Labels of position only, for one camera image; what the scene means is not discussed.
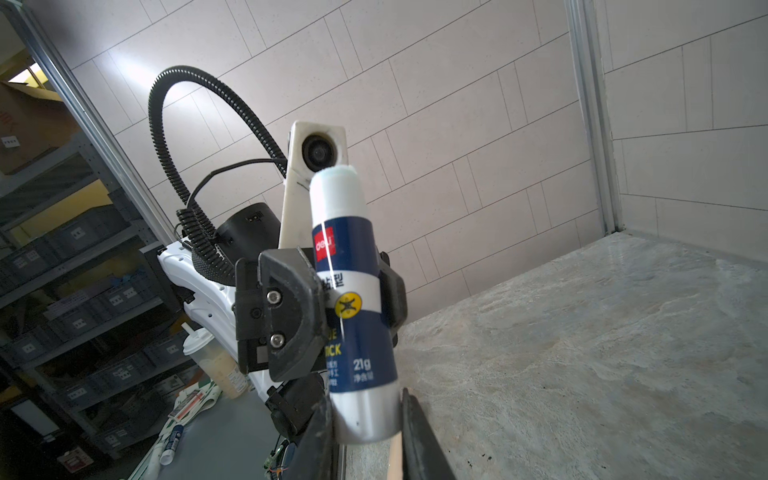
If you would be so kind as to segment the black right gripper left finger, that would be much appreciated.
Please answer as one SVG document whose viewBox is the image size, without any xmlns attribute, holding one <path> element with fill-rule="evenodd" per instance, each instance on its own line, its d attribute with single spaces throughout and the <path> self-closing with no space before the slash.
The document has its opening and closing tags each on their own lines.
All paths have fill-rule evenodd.
<svg viewBox="0 0 768 480">
<path fill-rule="evenodd" d="M 286 471 L 287 480 L 333 478 L 335 441 L 330 399 L 324 396 L 313 409 L 297 451 Z"/>
</svg>

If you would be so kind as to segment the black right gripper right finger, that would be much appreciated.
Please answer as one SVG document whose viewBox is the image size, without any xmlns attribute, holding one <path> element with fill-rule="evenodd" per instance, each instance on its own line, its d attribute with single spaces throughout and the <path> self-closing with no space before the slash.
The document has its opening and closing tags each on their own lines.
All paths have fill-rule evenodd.
<svg viewBox="0 0 768 480">
<path fill-rule="evenodd" d="M 456 480 L 418 399 L 407 389 L 402 393 L 402 455 L 404 479 Z"/>
</svg>

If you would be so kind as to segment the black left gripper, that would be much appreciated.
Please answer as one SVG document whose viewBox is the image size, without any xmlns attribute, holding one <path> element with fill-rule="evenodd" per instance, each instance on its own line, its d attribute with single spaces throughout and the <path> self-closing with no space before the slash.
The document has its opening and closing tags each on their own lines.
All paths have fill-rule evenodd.
<svg viewBox="0 0 768 480">
<path fill-rule="evenodd" d="M 405 282 L 379 253 L 382 313 L 392 345 L 408 319 Z M 244 373 L 265 373 L 274 385 L 265 405 L 276 430 L 291 441 L 304 434 L 325 396 L 320 371 L 328 340 L 325 296 L 312 261 L 300 248 L 271 249 L 235 267 L 237 362 Z"/>
</svg>

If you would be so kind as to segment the blue glue stick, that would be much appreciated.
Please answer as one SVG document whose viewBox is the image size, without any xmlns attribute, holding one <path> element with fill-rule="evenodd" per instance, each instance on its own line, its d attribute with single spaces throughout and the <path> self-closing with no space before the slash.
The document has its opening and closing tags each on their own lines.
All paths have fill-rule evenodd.
<svg viewBox="0 0 768 480">
<path fill-rule="evenodd" d="M 339 165 L 318 172 L 310 206 L 329 325 L 324 355 L 334 435 L 345 445 L 386 440 L 401 429 L 401 400 L 379 255 L 356 170 Z"/>
</svg>

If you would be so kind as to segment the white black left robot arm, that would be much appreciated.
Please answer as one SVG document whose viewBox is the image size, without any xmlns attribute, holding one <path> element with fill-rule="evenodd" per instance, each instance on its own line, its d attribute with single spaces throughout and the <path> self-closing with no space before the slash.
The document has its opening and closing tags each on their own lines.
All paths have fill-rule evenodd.
<svg viewBox="0 0 768 480">
<path fill-rule="evenodd" d="M 188 292 L 189 316 L 219 341 L 256 388 L 278 432 L 299 440 L 327 402 L 341 444 L 402 428 L 394 360 L 407 317 L 403 279 L 373 245 L 369 221 L 344 216 L 314 229 L 308 248 L 281 248 L 259 203 L 209 235 L 189 209 L 184 237 L 158 262 Z"/>
</svg>

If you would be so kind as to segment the beige wooden cylinder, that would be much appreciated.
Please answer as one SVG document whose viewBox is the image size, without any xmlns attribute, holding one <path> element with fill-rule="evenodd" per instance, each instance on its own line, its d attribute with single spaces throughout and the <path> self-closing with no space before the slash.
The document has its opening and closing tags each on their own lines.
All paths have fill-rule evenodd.
<svg viewBox="0 0 768 480">
<path fill-rule="evenodd" d="M 403 438 L 402 433 L 398 433 L 391 438 L 387 480 L 402 480 L 403 474 Z"/>
</svg>

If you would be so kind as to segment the left green circuit board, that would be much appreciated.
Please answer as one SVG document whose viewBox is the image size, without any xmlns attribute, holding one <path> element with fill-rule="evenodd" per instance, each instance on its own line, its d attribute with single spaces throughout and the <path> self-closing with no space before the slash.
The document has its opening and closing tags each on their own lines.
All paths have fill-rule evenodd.
<svg viewBox="0 0 768 480">
<path fill-rule="evenodd" d="M 264 478 L 266 480 L 282 480 L 296 452 L 296 444 L 283 440 L 267 457 L 264 462 Z"/>
</svg>

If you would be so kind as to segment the clear plastic cup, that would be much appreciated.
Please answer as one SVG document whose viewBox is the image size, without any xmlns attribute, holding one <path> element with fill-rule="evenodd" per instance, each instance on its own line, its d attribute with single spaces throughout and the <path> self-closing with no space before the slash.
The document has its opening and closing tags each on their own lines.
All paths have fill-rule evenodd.
<svg viewBox="0 0 768 480">
<path fill-rule="evenodd" d="M 187 333 L 183 354 L 194 360 L 228 398 L 235 399 L 249 389 L 249 380 L 211 332 L 193 329 L 188 323 L 183 323 L 182 328 Z"/>
</svg>

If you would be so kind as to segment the white tube on desk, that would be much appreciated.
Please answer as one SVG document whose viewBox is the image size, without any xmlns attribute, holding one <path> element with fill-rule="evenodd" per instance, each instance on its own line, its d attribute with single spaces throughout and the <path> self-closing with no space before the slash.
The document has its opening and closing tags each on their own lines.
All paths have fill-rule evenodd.
<svg viewBox="0 0 768 480">
<path fill-rule="evenodd" d="M 177 456 L 186 426 L 200 413 L 215 406 L 221 394 L 221 388 L 211 380 L 181 390 L 173 409 L 162 421 L 157 439 L 128 479 L 158 479 L 161 470 L 171 465 Z"/>
</svg>

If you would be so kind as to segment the metal storage shelf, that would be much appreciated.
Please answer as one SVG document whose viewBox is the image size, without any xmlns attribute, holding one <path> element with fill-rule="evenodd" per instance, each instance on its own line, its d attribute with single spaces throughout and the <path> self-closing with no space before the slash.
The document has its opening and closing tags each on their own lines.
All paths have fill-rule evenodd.
<svg viewBox="0 0 768 480">
<path fill-rule="evenodd" d="M 189 366 L 161 346 L 181 313 L 155 222 L 107 147 L 80 88 L 19 1 L 4 29 L 41 89 L 1 87 L 1 403 L 5 479 L 80 479 L 155 439 L 156 390 Z"/>
</svg>

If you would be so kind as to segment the aluminium corner post left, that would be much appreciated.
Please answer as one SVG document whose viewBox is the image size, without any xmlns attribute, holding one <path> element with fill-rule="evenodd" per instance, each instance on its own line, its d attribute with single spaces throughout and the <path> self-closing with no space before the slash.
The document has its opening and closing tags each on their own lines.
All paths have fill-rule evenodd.
<svg viewBox="0 0 768 480">
<path fill-rule="evenodd" d="M 607 109 L 595 3 L 565 2 L 572 58 L 582 116 L 595 169 L 600 216 L 608 234 L 622 231 L 624 223 L 617 164 Z"/>
</svg>

